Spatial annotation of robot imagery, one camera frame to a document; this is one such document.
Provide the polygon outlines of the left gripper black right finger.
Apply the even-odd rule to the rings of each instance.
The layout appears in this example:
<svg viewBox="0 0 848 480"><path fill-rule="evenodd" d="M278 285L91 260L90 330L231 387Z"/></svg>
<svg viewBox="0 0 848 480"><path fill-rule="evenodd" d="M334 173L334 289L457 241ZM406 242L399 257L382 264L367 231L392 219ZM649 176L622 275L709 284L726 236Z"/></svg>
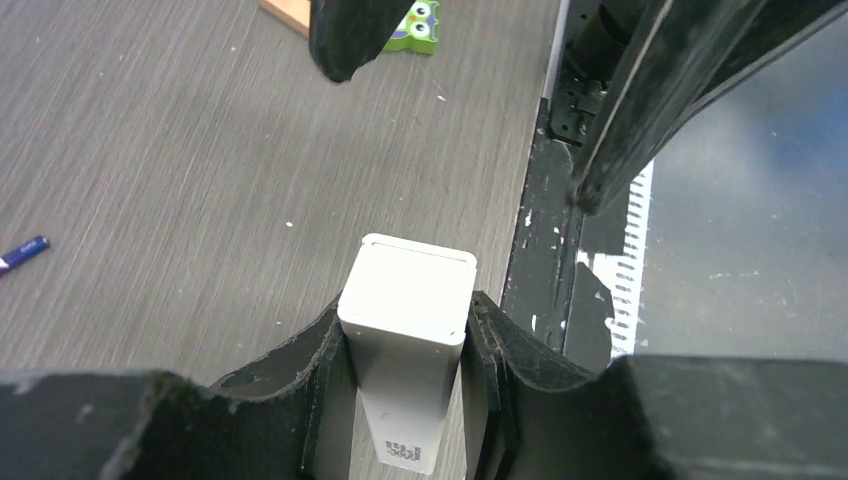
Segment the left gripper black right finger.
<svg viewBox="0 0 848 480"><path fill-rule="evenodd" d="M482 291L461 356L470 479L843 479L840 362L621 356L593 373Z"/></svg>

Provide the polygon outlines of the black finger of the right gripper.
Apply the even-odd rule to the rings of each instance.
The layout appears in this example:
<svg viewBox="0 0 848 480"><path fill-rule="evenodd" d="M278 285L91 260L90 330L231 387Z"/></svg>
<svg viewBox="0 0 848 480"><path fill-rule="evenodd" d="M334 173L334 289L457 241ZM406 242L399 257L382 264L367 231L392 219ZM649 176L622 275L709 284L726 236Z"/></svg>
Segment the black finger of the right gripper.
<svg viewBox="0 0 848 480"><path fill-rule="evenodd" d="M603 1L571 47L605 87L569 203L605 208L694 115L847 12L844 1Z"/></svg>
<svg viewBox="0 0 848 480"><path fill-rule="evenodd" d="M308 47L323 76L349 81L374 60L412 0L314 0L310 3Z"/></svg>

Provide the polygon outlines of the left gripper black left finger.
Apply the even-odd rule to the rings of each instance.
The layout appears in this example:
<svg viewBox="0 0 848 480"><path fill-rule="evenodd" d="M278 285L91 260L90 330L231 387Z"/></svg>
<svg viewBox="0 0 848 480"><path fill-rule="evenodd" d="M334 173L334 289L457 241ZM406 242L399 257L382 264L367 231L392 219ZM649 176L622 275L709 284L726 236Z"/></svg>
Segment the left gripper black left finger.
<svg viewBox="0 0 848 480"><path fill-rule="evenodd" d="M164 370L5 370L5 479L346 479L356 382L334 305L203 386Z"/></svg>

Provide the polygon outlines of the white remote control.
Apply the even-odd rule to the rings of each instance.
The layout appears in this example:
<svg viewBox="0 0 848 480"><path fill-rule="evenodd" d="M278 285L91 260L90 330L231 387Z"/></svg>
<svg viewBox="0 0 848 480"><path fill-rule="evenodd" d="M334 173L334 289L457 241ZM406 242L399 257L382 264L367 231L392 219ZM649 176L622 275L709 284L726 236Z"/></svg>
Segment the white remote control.
<svg viewBox="0 0 848 480"><path fill-rule="evenodd" d="M377 459L433 473L466 339L477 260L370 233L337 304Z"/></svg>

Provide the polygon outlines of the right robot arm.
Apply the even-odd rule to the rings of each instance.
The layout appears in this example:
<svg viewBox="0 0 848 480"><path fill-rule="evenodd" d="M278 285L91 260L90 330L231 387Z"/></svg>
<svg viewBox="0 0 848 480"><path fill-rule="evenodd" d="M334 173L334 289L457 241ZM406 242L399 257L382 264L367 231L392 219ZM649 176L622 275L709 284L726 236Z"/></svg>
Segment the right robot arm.
<svg viewBox="0 0 848 480"><path fill-rule="evenodd" d="M843 16L843 1L602 1L566 59L605 88L566 192L605 208L693 116Z"/></svg>

